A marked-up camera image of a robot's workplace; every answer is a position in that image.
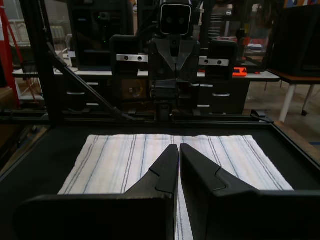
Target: black tray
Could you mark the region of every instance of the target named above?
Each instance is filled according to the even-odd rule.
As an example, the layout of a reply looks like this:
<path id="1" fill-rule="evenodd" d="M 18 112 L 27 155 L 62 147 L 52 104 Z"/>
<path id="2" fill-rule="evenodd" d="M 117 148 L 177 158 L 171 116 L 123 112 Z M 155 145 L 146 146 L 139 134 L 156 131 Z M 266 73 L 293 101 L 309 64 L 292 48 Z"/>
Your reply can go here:
<path id="1" fill-rule="evenodd" d="M 155 122 L 108 127 L 61 126 L 49 130 L 32 149 L 0 177 L 0 232 L 16 239 L 12 214 L 23 201 L 57 194 L 74 167 L 89 135 L 168 134 L 176 136 L 252 135 L 295 190 L 320 190 L 320 165 L 273 123 Z"/>

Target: black box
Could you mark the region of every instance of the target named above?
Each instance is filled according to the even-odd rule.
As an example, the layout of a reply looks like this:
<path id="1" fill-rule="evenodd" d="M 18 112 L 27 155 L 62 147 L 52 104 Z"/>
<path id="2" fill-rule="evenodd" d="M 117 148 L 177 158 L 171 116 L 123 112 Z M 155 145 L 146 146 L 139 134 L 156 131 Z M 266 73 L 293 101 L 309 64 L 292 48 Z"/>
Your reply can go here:
<path id="1" fill-rule="evenodd" d="M 282 12 L 269 67 L 300 77 L 320 77 L 320 5 Z"/>

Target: gray floor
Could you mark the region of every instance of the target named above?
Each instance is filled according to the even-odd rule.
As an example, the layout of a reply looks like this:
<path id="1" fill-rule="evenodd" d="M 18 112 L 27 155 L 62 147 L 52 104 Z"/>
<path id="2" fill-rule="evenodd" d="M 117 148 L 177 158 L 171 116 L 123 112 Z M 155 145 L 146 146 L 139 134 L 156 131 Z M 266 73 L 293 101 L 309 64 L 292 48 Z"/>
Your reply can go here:
<path id="1" fill-rule="evenodd" d="M 245 110 L 264 110 L 274 121 L 279 120 L 289 84 L 286 82 L 269 82 L 265 91 L 265 82 L 250 84 Z M 298 85 L 293 96 L 285 124 L 295 130 L 304 139 L 311 143 L 320 142 L 320 85 L 314 87 L 309 104 L 305 109 L 307 116 L 302 116 L 302 107 L 307 96 L 309 85 Z"/>

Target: white countertop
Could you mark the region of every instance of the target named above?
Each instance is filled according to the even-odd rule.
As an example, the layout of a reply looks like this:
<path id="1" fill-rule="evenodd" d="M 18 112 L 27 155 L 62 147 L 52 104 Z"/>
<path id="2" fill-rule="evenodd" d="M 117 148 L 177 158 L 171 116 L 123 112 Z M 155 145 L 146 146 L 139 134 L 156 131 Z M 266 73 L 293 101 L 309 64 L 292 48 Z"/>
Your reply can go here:
<path id="1" fill-rule="evenodd" d="M 111 71 L 79 71 L 77 68 L 74 68 L 74 67 L 70 67 L 70 69 L 73 72 L 75 72 L 75 74 L 77 74 L 78 76 L 112 76 Z M 13 72 L 13 76 L 15 78 L 19 78 L 19 77 L 23 78 L 25 75 L 26 74 L 23 72 L 22 69 L 19 69 L 19 70 Z M 54 75 L 62 75 L 62 73 L 59 70 L 54 69 Z M 139 71 L 138 76 L 139 77 L 147 77 L 148 72 L 147 71 Z M 197 76 L 200 78 L 204 78 L 205 73 L 198 72 Z M 233 78 L 234 79 L 270 79 L 270 80 L 280 79 L 277 75 L 275 75 L 271 72 L 268 72 L 268 71 L 263 71 L 263 72 L 260 72 L 259 74 L 248 73 L 248 75 L 245 77 L 235 76 Z"/>

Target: striped towel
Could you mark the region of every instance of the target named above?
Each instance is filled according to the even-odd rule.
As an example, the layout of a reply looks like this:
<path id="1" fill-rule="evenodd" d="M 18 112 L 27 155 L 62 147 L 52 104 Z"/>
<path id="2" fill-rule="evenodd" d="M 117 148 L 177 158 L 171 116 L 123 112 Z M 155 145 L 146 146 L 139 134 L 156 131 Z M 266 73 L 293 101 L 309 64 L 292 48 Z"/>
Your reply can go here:
<path id="1" fill-rule="evenodd" d="M 259 190 L 293 190 L 252 136 L 90 135 L 58 194 L 119 194 L 138 182 L 169 144 L 189 144 Z M 177 240 L 192 240 L 179 177 Z"/>

